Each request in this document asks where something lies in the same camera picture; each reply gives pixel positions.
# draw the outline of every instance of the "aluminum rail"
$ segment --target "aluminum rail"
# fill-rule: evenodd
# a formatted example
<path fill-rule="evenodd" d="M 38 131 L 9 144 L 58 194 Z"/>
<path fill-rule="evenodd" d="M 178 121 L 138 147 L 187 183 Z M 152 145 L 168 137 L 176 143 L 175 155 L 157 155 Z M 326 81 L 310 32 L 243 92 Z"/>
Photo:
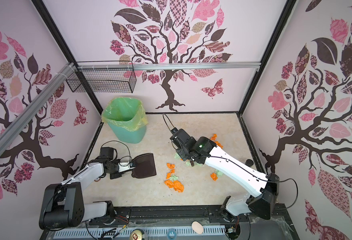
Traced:
<path fill-rule="evenodd" d="M 96 62 L 86 62 L 79 65 L 78 69 L 112 69 L 123 68 L 125 65 L 93 65 Z M 260 62 L 226 62 L 226 63 L 160 63 L 160 64 L 135 64 L 134 70 L 173 70 L 173 69 L 218 69 L 218 68 L 259 68 Z"/>
<path fill-rule="evenodd" d="M 19 133 L 35 116 L 50 96 L 58 89 L 68 76 L 73 73 L 73 63 L 67 63 L 58 74 L 47 84 L 39 95 L 24 109 L 24 111 L 0 135 L 0 156 L 11 145 Z"/>

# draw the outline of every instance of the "black dustpan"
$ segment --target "black dustpan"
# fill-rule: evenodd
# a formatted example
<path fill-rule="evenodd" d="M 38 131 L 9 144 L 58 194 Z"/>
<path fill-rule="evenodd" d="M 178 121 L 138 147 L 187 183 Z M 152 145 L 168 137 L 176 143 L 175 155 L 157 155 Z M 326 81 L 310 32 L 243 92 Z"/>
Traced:
<path fill-rule="evenodd" d="M 146 178 L 156 176 L 153 153 L 145 153 L 133 159 L 136 167 L 132 170 L 132 177 Z"/>

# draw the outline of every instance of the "green garbage bag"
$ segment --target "green garbage bag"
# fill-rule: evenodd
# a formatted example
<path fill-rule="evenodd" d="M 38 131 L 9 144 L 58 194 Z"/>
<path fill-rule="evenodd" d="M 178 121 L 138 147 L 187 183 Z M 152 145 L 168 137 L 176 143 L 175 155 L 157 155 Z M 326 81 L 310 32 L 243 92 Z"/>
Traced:
<path fill-rule="evenodd" d="M 102 122 L 123 127 L 130 132 L 148 123 L 143 103 L 139 99 L 126 97 L 117 97 L 108 103 L 102 113 Z"/>

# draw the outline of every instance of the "butterfly decal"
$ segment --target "butterfly decal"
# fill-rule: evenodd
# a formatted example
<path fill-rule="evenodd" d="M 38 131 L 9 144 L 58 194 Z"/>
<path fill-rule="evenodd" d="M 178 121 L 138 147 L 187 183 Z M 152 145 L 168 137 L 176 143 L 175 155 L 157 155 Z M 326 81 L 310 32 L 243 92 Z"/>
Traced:
<path fill-rule="evenodd" d="M 212 99 L 213 97 L 219 93 L 223 93 L 223 88 L 222 88 L 222 85 L 223 85 L 223 79 L 220 79 L 217 81 L 217 83 L 215 84 L 215 86 L 213 88 L 202 88 L 201 90 L 205 93 L 208 94 L 208 96 L 210 96 Z"/>
<path fill-rule="evenodd" d="M 84 124 L 87 122 L 87 118 L 85 117 L 85 115 L 87 114 L 87 112 L 89 110 L 87 110 L 85 107 L 82 107 L 81 104 L 76 100 L 76 108 L 77 111 L 79 112 L 78 116 L 75 118 L 75 121 L 73 122 L 73 125 L 79 125 Z"/>

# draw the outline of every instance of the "tree decal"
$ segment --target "tree decal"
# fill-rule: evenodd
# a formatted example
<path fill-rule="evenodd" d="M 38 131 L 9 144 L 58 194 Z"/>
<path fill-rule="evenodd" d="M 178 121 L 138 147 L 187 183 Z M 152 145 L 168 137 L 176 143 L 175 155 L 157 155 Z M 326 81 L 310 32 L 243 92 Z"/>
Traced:
<path fill-rule="evenodd" d="M 310 53 L 305 44 L 295 63 L 283 66 L 282 80 L 275 84 L 276 90 L 268 97 L 276 110 L 271 118 L 276 121 L 279 140 L 272 155 L 261 149 L 260 152 L 267 161 L 267 171 L 270 168 L 275 172 L 282 151 L 293 146 L 292 154 L 297 156 L 298 164 L 309 166 L 311 186 L 317 183 L 327 199 L 351 219 L 352 162 L 337 155 L 352 152 L 352 127 L 348 127 L 352 124 L 352 27 L 346 33 L 347 26 L 342 19 L 332 19 L 333 40 L 314 39 L 317 53 Z M 324 67 L 318 67 L 318 60 Z M 318 160 L 320 169 L 314 166 L 314 159 Z M 338 173 L 350 176 L 334 176 Z M 308 229 L 313 234 L 318 231 L 320 239 L 324 234 L 347 239 L 334 228 L 322 227 L 317 217 L 309 216 L 306 218 Z"/>
<path fill-rule="evenodd" d="M 111 21 L 113 31 L 118 40 L 112 40 L 110 49 L 120 56 L 122 61 L 131 60 L 134 64 L 152 63 L 206 63 L 226 62 L 231 54 L 223 53 L 230 42 L 219 42 L 226 29 L 219 28 L 224 21 L 224 12 L 218 8 L 219 0 L 169 0 L 169 11 L 164 11 L 168 5 L 167 0 L 150 2 L 120 0 L 127 7 L 119 10 L 116 16 L 124 18 L 129 24 Z M 187 13 L 193 11 L 192 19 L 186 18 Z M 202 21 L 190 26 L 194 19 Z M 146 23 L 148 26 L 139 29 L 137 24 Z M 213 69 L 193 70 L 153 70 L 135 71 L 137 77 L 141 76 L 143 82 L 148 80 L 152 84 L 159 83 L 168 98 L 158 108 L 168 106 L 177 112 L 174 106 L 185 106 L 175 99 L 169 84 L 170 80 L 185 81 L 190 78 L 197 81 L 197 77 L 204 78 L 216 73 Z M 201 89 L 209 97 L 222 93 L 222 79 L 213 88 Z"/>

